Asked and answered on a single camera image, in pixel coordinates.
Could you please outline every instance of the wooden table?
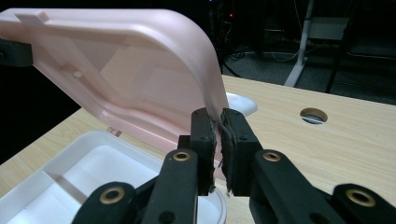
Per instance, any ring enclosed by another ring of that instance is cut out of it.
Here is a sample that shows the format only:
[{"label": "wooden table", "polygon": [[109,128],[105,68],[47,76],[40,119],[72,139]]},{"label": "wooden table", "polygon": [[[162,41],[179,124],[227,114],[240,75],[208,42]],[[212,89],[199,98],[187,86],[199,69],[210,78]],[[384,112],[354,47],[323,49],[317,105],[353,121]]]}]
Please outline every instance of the wooden table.
[{"label": "wooden table", "polygon": [[[286,154],[318,189],[355,183],[396,206],[396,106],[313,91],[223,77],[227,92],[253,99],[259,110],[247,117],[264,148]],[[324,111],[324,124],[300,118],[308,107]],[[0,166],[0,197],[53,158],[78,136],[107,126],[84,109],[33,142]],[[164,158],[159,150],[122,134],[123,140]],[[226,192],[225,182],[217,187]],[[248,198],[226,197],[227,222],[251,223]]]}]

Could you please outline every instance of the cable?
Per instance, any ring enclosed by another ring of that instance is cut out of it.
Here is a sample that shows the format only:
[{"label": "cable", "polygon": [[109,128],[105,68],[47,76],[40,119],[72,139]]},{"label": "cable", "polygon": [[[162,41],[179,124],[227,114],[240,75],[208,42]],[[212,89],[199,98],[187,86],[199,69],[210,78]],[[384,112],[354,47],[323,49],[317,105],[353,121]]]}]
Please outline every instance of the cable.
[{"label": "cable", "polygon": [[293,0],[293,1],[294,1],[294,9],[295,9],[296,15],[297,15],[297,22],[298,22],[298,25],[300,26],[300,33],[302,34],[303,33],[303,27],[301,26],[300,17],[298,15],[297,3],[296,3],[296,0]]},{"label": "cable", "polygon": [[235,71],[234,71],[233,69],[231,69],[231,68],[227,65],[227,63],[223,63],[223,64],[224,64],[224,66],[228,69],[228,71],[230,71],[235,77],[241,77],[241,76],[239,76],[238,74],[236,74]]}]

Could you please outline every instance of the screw hole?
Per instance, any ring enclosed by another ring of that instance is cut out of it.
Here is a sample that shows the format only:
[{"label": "screw hole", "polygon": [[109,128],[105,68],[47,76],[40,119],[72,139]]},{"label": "screw hole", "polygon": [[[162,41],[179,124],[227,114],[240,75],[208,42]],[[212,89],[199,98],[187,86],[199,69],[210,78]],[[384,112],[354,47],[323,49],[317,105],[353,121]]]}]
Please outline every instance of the screw hole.
[{"label": "screw hole", "polygon": [[175,221],[175,214],[172,212],[162,212],[158,220],[163,224],[173,223]]},{"label": "screw hole", "polygon": [[247,137],[246,135],[241,135],[241,136],[239,136],[239,140],[241,140],[241,141],[247,141],[247,140],[248,140],[248,137]]},{"label": "screw hole", "polygon": [[125,191],[122,187],[112,187],[103,191],[100,195],[100,202],[103,204],[117,203],[124,195]]},{"label": "screw hole", "polygon": [[348,199],[354,203],[357,203],[365,207],[374,207],[375,199],[370,194],[359,190],[359,189],[349,189],[346,191],[346,196]]},{"label": "screw hole", "polygon": [[187,161],[190,159],[190,154],[187,152],[178,152],[174,155],[176,161]]},{"label": "screw hole", "polygon": [[309,218],[315,223],[315,224],[328,224],[329,219],[327,219],[325,216],[319,213],[311,213],[309,215]]},{"label": "screw hole", "polygon": [[262,156],[268,161],[280,161],[280,156],[275,152],[266,152]]}]

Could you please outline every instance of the hinged lid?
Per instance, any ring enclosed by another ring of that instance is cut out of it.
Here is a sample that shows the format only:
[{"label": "hinged lid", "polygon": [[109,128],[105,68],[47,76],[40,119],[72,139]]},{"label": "hinged lid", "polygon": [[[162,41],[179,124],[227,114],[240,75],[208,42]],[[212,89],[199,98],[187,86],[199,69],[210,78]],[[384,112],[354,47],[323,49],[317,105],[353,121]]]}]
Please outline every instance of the hinged lid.
[{"label": "hinged lid", "polygon": [[159,149],[190,134],[192,111],[228,107],[212,43],[174,11],[12,8],[0,37],[31,44],[34,67],[79,105]]}]

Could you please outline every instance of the black mechanical part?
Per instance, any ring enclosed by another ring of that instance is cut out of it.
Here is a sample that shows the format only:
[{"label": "black mechanical part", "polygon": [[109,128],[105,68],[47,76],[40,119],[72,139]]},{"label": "black mechanical part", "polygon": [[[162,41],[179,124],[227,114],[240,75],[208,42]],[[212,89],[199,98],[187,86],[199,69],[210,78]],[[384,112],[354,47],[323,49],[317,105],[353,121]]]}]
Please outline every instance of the black mechanical part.
[{"label": "black mechanical part", "polygon": [[123,224],[136,216],[136,192],[127,183],[111,182],[96,189],[79,208],[73,224]]},{"label": "black mechanical part", "polygon": [[196,223],[198,156],[189,149],[169,152],[148,201],[142,223]]},{"label": "black mechanical part", "polygon": [[189,149],[198,155],[198,195],[207,196],[213,189],[214,159],[216,152],[215,124],[210,120],[206,108],[195,110],[191,114],[191,136]]},{"label": "black mechanical part", "polygon": [[255,154],[250,212],[257,223],[345,223],[282,153]]},{"label": "black mechanical part", "polygon": [[32,46],[0,38],[0,64],[14,67],[31,66]]},{"label": "black mechanical part", "polygon": [[396,208],[375,192],[359,185],[335,187],[331,204],[347,223],[396,223]]},{"label": "black mechanical part", "polygon": [[242,113],[224,108],[221,119],[221,169],[227,179],[227,189],[234,196],[249,196],[253,178],[250,164],[262,145]]}]

